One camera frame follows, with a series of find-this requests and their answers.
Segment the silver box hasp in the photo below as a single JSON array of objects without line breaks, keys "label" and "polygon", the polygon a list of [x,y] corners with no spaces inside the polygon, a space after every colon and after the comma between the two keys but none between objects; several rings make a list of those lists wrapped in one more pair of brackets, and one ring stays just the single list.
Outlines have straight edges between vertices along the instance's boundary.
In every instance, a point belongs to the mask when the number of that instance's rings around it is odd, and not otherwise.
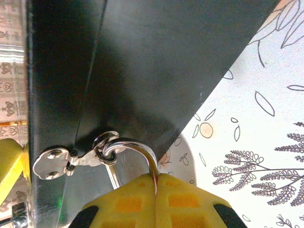
[{"label": "silver box hasp", "polygon": [[63,175],[71,176],[77,166],[95,167],[103,163],[102,149],[106,143],[119,138],[116,131],[107,131],[93,142],[92,149],[82,156],[76,150],[57,147],[45,150],[35,160],[33,172],[42,180],[53,180]]}]

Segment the dark box with starry painting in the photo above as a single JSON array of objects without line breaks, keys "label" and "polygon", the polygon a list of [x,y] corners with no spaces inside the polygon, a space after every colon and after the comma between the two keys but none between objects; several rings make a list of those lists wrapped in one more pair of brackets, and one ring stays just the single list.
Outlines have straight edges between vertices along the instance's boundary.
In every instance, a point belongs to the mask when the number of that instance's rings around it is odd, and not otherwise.
[{"label": "dark box with starry painting", "polygon": [[279,0],[26,0],[30,163],[102,133],[160,159]]}]

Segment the brass padlock with steel shackle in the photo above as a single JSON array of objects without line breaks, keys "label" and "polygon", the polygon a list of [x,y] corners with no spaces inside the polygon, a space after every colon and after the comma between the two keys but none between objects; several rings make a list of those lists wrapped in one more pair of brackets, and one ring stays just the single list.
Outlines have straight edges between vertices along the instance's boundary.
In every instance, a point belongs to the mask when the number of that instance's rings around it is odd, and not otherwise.
[{"label": "brass padlock with steel shackle", "polygon": [[115,168],[111,168],[111,166],[116,164],[117,154],[120,153],[120,151],[117,152],[117,150],[120,149],[129,149],[138,152],[146,159],[156,193],[159,171],[153,150],[141,142],[126,138],[113,139],[107,142],[101,149],[101,158],[99,158],[99,160],[106,166],[113,189],[115,190],[122,186]]}]

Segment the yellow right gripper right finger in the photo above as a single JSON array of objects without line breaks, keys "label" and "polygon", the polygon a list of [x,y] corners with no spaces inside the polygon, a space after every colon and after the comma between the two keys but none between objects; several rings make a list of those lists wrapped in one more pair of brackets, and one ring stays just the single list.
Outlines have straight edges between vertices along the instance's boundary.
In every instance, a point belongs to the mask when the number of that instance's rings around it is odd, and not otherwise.
[{"label": "yellow right gripper right finger", "polygon": [[160,174],[156,228],[247,228],[224,199],[168,174]]}]

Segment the floral patterned tablecloth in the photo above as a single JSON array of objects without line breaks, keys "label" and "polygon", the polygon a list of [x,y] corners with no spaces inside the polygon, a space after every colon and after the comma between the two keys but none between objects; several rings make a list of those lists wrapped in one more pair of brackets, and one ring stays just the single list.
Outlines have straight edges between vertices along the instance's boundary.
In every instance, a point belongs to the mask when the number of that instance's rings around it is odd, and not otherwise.
[{"label": "floral patterned tablecloth", "polygon": [[247,228],[304,228],[304,0],[280,0],[159,161]]}]

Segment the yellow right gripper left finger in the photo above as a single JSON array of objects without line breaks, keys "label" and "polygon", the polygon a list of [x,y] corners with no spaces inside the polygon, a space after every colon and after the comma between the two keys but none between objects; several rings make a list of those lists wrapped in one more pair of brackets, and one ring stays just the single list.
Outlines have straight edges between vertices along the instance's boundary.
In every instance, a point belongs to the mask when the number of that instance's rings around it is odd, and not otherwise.
[{"label": "yellow right gripper left finger", "polygon": [[156,228],[152,177],[143,174],[87,203],[71,228]]}]

